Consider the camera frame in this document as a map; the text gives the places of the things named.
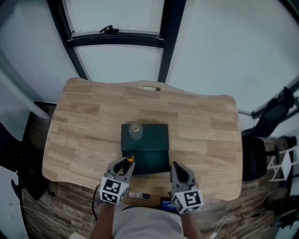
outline white stand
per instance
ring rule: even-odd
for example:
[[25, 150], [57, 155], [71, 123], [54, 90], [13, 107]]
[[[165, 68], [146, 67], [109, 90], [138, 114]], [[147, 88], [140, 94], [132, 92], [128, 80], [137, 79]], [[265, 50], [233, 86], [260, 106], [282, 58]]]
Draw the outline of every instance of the white stand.
[[[276, 165], [274, 163], [274, 160], [275, 160], [276, 156], [272, 157], [272, 159], [271, 159], [271, 161], [270, 161], [270, 163], [267, 167], [267, 169], [273, 169], [274, 170], [274, 176], [270, 179], [270, 182], [278, 182], [278, 181], [286, 181], [287, 180], [287, 178], [290, 174], [292, 165], [295, 165], [295, 164], [299, 163], [298, 158], [295, 155], [295, 150], [294, 149], [295, 148], [291, 148], [291, 149], [279, 152], [280, 155], [284, 154], [284, 157], [282, 159], [281, 164]], [[290, 152], [291, 151], [293, 151], [293, 155], [294, 155], [294, 157], [293, 157], [294, 162], [293, 163], [292, 163], [291, 158], [290, 158]], [[276, 178], [276, 175], [277, 175], [279, 169], [282, 169], [284, 178]]]

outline clear glass bottle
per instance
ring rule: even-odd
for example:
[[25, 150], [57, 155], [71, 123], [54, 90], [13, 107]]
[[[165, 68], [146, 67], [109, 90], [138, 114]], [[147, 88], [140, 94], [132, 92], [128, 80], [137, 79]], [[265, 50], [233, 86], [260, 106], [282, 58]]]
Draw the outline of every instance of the clear glass bottle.
[[143, 127], [141, 124], [133, 123], [129, 126], [129, 133], [133, 140], [139, 140], [142, 137]]

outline window handle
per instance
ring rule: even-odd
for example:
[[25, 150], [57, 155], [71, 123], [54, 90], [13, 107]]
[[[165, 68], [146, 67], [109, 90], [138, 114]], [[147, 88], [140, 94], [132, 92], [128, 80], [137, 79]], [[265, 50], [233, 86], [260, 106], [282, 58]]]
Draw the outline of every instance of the window handle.
[[106, 26], [104, 27], [100, 33], [102, 33], [104, 31], [104, 33], [112, 33], [112, 32], [119, 32], [120, 30], [118, 28], [113, 28], [112, 25]]

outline wooden table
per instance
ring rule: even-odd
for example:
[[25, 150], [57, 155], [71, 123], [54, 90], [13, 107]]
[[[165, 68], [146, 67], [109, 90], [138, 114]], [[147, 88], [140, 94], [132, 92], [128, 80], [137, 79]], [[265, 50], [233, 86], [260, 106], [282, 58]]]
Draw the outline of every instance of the wooden table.
[[[43, 175], [95, 189], [108, 164], [121, 158], [121, 124], [132, 122], [168, 124], [170, 162], [181, 162], [194, 172], [204, 198], [239, 197], [242, 141], [235, 100], [158, 82], [106, 84], [71, 78], [52, 118]], [[170, 173], [133, 176], [130, 192], [151, 198], [127, 196], [124, 203], [156, 205], [170, 190]]]

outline metal rod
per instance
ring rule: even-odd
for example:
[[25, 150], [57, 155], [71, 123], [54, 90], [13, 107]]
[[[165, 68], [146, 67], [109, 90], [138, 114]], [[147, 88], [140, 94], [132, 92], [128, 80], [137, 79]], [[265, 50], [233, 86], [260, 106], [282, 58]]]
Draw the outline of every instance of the metal rod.
[[68, 41], [72, 47], [101, 45], [101, 44], [121, 44], [121, 45], [138, 45], [163, 48], [164, 41], [159, 40], [157, 35], [148, 34], [96, 34], [88, 36], [76, 36]]
[[249, 115], [252, 116], [252, 113], [248, 112], [248, 111], [244, 111], [244, 110], [238, 110], [239, 114], [245, 114], [245, 115]]
[[78, 56], [72, 46], [68, 44], [68, 40], [71, 37], [70, 29], [67, 24], [67, 19], [65, 16], [63, 4], [61, 0], [47, 0], [48, 6], [57, 29], [57, 32], [60, 36], [62, 44], [69, 55], [71, 62], [73, 63], [78, 75], [82, 78], [87, 80], [87, 76], [83, 70], [83, 67], [78, 59]]
[[160, 72], [158, 82], [166, 82], [169, 66], [172, 59], [174, 47], [176, 45], [179, 27], [181, 25], [186, 0], [173, 0], [171, 6], [171, 13], [169, 17], [169, 24], [167, 35], [165, 38], [164, 50], [160, 65]]
[[160, 37], [165, 38], [169, 24], [169, 16], [171, 14], [172, 0], [164, 0], [163, 13], [160, 27]]

